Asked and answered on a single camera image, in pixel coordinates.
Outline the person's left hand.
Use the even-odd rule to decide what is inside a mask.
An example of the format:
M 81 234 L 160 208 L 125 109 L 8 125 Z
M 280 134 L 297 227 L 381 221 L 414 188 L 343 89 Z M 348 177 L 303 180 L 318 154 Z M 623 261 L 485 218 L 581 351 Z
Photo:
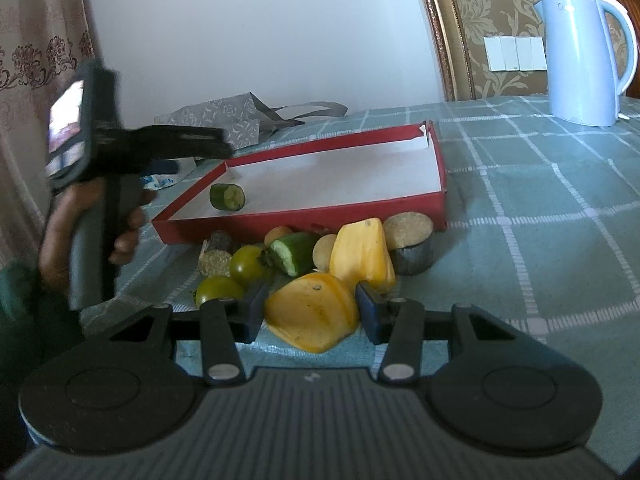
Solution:
M 101 178 L 72 184 L 60 195 L 44 230 L 38 270 L 44 284 L 65 296 L 70 289 L 70 246 L 76 224 L 103 197 L 104 190 L 105 181 Z M 110 263 L 124 266 L 134 258 L 140 230 L 146 223 L 142 207 L 151 203 L 155 197 L 154 191 L 143 191 L 140 206 L 130 212 L 126 228 L 119 231 L 119 237 L 114 241 Z

